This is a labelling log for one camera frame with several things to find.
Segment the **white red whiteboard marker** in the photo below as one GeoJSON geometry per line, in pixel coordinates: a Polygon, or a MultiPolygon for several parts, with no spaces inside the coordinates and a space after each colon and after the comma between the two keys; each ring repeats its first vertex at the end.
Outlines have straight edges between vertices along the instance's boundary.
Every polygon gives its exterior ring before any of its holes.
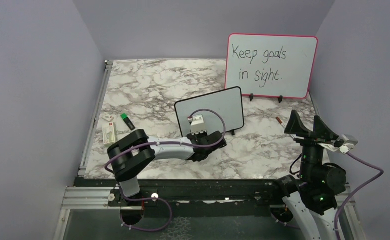
{"type": "MultiPolygon", "coordinates": [[[[281,125],[281,127],[283,128],[283,130],[286,129],[286,125],[283,123],[283,121],[278,117],[276,116],[275,119],[279,122],[279,124],[281,125]]],[[[292,134],[288,134],[293,140],[295,139],[294,136],[292,134]]]]}

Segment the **small black-framed whiteboard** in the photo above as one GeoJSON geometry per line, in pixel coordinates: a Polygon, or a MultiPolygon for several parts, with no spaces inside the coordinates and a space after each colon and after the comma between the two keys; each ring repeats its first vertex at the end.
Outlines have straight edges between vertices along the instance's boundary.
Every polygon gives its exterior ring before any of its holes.
{"type": "Polygon", "coordinates": [[[188,116],[200,109],[209,109],[221,116],[227,132],[245,126],[242,90],[238,86],[179,100],[174,104],[174,108],[183,137],[190,133],[188,116]]]}

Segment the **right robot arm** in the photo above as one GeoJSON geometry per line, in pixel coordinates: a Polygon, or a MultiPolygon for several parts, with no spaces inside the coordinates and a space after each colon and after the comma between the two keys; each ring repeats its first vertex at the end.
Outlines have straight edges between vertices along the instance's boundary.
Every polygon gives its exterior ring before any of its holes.
{"type": "Polygon", "coordinates": [[[339,240],[336,196],[346,190],[346,171],[334,163],[324,163],[326,147],[333,146],[339,135],[319,116],[313,120],[313,130],[292,110],[284,133],[294,135],[302,153],[298,178],[287,175],[275,180],[272,199],[289,208],[307,240],[339,240]]]}

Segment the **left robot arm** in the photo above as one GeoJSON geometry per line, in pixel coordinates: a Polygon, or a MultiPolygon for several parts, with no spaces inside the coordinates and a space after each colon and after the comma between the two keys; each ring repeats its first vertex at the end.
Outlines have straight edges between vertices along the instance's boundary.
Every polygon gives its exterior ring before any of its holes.
{"type": "Polygon", "coordinates": [[[170,159],[201,162],[226,146],[220,131],[188,134],[181,138],[156,138],[138,129],[108,147],[109,161],[104,168],[113,173],[122,190],[121,199],[132,206],[140,200],[138,175],[151,162],[170,159]]]}

